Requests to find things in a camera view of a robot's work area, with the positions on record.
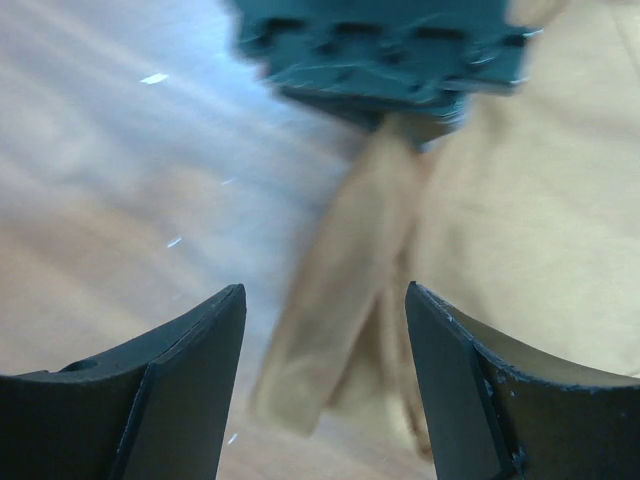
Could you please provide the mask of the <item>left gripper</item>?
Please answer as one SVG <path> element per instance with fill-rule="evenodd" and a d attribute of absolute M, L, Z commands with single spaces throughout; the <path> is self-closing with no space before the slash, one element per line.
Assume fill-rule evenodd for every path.
<path fill-rule="evenodd" d="M 237 51 L 290 100 L 377 129 L 400 115 L 426 149 L 459 129 L 476 93 L 526 78 L 537 34 L 507 1 L 238 1 Z"/>

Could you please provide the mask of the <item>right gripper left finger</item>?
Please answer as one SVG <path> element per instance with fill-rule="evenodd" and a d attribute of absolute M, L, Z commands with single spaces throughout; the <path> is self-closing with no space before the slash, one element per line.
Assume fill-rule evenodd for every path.
<path fill-rule="evenodd" d="M 5 479 L 212 479 L 246 320 L 228 286 L 123 344 L 1 379 Z"/>

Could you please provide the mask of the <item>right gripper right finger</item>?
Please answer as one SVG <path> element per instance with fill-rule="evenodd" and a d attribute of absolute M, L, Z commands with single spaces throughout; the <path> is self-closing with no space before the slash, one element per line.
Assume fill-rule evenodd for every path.
<path fill-rule="evenodd" d="M 405 307 L 438 478 L 638 478 L 638 379 L 533 348 L 415 282 Z"/>

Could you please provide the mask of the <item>orange cloth napkin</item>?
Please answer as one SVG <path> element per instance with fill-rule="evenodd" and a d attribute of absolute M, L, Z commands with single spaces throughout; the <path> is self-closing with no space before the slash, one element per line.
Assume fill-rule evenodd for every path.
<path fill-rule="evenodd" d="M 543 28 L 514 96 L 477 96 L 425 154 L 387 119 L 292 283 L 249 401 L 308 436 L 325 414 L 426 456 L 404 311 L 418 282 L 566 360 L 639 373 L 639 5 L 519 1 Z"/>

